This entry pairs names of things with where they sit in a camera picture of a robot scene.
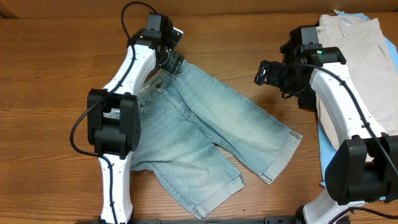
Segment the light blue denim shorts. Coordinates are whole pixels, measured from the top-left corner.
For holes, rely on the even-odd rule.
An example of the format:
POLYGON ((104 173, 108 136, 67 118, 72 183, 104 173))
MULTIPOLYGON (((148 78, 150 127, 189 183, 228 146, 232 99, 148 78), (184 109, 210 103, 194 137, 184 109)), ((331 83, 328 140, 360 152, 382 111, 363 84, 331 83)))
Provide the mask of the light blue denim shorts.
POLYGON ((158 70, 143 84, 138 104, 141 138, 131 169, 152 171, 198 219, 245 185, 225 151, 270 184, 302 140, 260 106, 188 62, 174 74, 158 70))

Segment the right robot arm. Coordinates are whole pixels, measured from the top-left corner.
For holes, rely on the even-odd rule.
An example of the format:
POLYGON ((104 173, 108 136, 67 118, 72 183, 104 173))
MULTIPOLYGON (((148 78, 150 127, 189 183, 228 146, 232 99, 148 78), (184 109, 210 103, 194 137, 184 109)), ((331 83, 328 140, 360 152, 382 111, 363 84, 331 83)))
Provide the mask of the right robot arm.
POLYGON ((397 137, 372 117, 350 79, 337 47, 324 47, 315 26, 300 26, 280 46, 281 62, 261 62, 257 85, 277 87, 285 99, 315 109, 321 100, 338 137, 339 148, 325 172, 325 188, 294 216, 265 217, 266 223, 348 223, 366 204, 397 199, 397 137))

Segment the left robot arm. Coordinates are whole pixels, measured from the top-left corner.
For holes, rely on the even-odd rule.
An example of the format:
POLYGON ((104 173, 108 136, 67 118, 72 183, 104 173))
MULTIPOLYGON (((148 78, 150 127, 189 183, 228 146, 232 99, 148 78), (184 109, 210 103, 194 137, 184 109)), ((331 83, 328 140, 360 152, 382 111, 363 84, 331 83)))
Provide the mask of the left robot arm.
POLYGON ((99 223, 130 223, 130 163, 141 136, 138 94, 160 67, 175 73, 184 57, 174 48, 183 37, 163 14, 150 13, 145 28, 127 42, 127 55, 114 78, 87 97, 88 142, 101 164, 103 208, 99 223))

